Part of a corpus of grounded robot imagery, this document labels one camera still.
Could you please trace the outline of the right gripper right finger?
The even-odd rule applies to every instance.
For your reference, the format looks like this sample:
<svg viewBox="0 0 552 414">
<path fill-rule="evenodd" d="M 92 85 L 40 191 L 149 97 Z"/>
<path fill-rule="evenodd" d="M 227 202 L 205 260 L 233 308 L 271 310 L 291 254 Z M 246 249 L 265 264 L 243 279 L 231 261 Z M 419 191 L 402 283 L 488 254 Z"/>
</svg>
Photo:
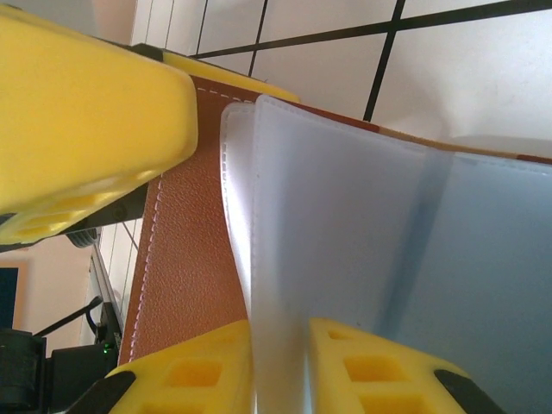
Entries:
<svg viewBox="0 0 552 414">
<path fill-rule="evenodd" d="M 455 364 L 327 318 L 309 321 L 315 413 L 500 413 Z"/>
</svg>

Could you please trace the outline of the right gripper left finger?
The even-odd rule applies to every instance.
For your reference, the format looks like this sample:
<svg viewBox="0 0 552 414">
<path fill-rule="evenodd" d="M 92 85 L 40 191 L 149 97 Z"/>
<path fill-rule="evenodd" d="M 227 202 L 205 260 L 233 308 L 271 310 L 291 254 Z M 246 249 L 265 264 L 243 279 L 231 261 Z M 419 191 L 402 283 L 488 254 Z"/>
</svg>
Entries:
<svg viewBox="0 0 552 414">
<path fill-rule="evenodd" d="M 253 413 L 249 323 L 241 320 L 130 361 L 97 381 L 72 413 Z"/>
</svg>

